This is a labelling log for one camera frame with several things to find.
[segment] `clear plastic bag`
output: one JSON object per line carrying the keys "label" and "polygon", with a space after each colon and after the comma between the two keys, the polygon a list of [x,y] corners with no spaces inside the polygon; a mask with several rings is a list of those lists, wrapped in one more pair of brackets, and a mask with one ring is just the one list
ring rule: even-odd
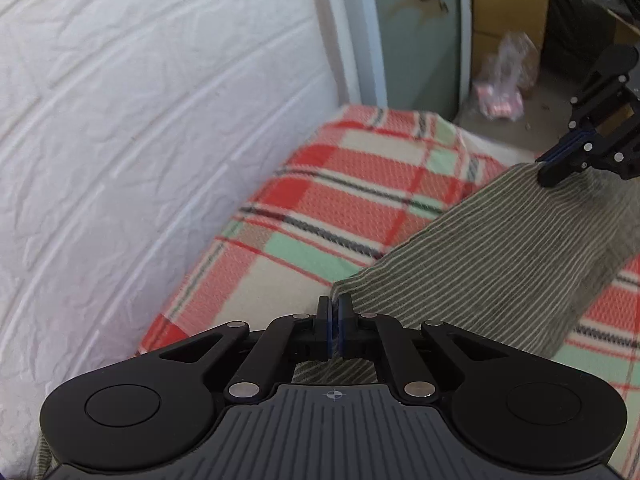
{"label": "clear plastic bag", "polygon": [[524,115],[520,90],[533,88],[538,79],[538,51],[524,32],[508,32],[498,54],[482,63],[474,81],[480,113],[489,119],[516,121]]}

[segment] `white sheet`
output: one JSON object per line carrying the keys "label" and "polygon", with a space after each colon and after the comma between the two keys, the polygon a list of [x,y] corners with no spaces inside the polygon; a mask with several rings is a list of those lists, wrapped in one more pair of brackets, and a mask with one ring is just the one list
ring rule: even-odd
{"label": "white sheet", "polygon": [[314,0],[0,0],[0,472],[337,108]]}

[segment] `floor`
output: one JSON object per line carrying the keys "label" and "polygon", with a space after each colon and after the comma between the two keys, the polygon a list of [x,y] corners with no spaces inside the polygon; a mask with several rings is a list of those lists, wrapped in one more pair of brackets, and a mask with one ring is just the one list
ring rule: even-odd
{"label": "floor", "polygon": [[490,121],[468,105],[460,111],[454,122],[480,136],[542,153],[566,133],[571,115],[569,99],[575,88],[574,83],[541,70],[533,94],[524,101],[525,115],[522,119],[515,122]]}

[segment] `bed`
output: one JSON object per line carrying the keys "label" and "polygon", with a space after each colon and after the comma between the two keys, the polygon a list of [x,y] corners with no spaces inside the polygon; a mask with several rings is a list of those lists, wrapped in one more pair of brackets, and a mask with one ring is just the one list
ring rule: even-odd
{"label": "bed", "polygon": [[[332,282],[390,248],[532,154],[435,114],[351,105],[322,126],[233,216],[142,340],[161,348],[212,326],[252,330],[313,313]],[[609,381],[629,420],[611,464],[638,476],[640,258],[620,271],[556,355]]]}

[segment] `gray striped fabric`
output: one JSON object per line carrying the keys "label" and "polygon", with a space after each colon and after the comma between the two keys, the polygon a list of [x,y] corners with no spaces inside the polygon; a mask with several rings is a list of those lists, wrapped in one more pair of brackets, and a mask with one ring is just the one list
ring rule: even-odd
{"label": "gray striped fabric", "polygon": [[[511,168],[368,269],[334,283],[356,312],[442,319],[544,357],[640,251],[640,182],[589,169],[553,189]],[[359,360],[304,363],[296,382],[369,383]]]}

